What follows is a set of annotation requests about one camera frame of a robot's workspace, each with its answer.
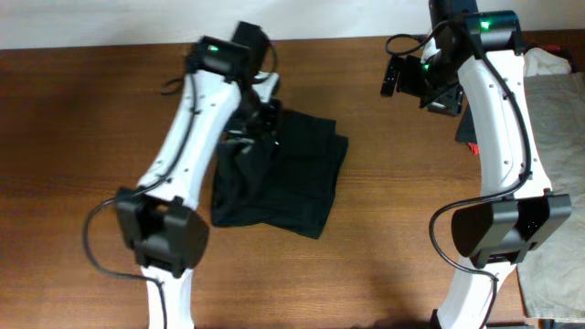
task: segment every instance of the red object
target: red object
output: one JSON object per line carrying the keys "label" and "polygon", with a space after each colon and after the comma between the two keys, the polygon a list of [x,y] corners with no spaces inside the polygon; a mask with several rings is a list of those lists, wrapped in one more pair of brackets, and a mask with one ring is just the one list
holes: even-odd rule
{"label": "red object", "polygon": [[479,155],[479,145],[476,143],[468,143],[469,149],[472,151],[473,155]]}

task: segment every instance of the gray cloth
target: gray cloth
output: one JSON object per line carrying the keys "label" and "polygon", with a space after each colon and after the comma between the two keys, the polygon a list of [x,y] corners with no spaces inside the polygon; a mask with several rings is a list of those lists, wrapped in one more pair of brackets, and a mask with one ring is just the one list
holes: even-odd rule
{"label": "gray cloth", "polygon": [[537,149],[571,217],[518,265],[529,317],[585,321],[585,82],[582,73],[526,78]]}

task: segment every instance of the folded black garment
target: folded black garment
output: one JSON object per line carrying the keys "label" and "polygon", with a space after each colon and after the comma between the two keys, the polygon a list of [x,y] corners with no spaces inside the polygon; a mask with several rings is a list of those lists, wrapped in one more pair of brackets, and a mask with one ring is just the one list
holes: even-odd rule
{"label": "folded black garment", "polygon": [[218,146],[212,223],[266,223],[319,239],[335,199],[347,138],[335,134],[335,121],[294,111],[282,115],[277,136]]}

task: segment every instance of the table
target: table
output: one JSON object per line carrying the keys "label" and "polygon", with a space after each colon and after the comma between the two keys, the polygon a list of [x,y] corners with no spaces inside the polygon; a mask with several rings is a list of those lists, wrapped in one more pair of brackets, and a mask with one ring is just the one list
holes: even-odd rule
{"label": "table", "polygon": [[[349,137],[337,197],[319,240],[266,225],[213,228],[194,278],[197,326],[366,328],[426,321],[446,297],[453,269],[432,249],[428,221],[444,204],[477,196],[479,159],[453,140],[458,119],[419,110],[403,94],[379,96],[384,40],[277,43],[277,98],[337,120]],[[81,226],[154,160],[178,102],[158,89],[182,75],[188,47],[0,52],[0,327],[146,327],[144,284],[95,271]],[[440,219],[438,239],[456,257],[449,222]],[[91,243],[108,267],[138,272],[113,212],[96,218]],[[511,275],[491,323],[525,320]]]}

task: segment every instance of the white wall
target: white wall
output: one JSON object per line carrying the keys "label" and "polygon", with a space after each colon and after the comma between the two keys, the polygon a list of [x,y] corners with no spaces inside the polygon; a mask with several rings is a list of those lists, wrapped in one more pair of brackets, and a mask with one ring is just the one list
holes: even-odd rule
{"label": "white wall", "polygon": [[[0,48],[227,38],[238,20],[273,39],[424,33],[428,0],[0,0]],[[512,9],[525,30],[585,28],[585,0],[478,0]]]}

